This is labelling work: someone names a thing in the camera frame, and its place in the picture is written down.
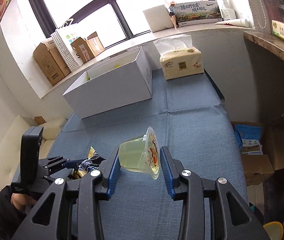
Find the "left hand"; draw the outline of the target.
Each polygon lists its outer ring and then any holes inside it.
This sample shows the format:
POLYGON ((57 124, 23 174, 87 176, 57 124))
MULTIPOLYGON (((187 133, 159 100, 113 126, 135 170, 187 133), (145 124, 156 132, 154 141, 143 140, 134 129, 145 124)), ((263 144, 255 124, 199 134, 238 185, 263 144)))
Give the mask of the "left hand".
POLYGON ((25 213, 29 207, 36 204, 36 200, 26 194, 13 193, 11 204, 20 212, 25 213))

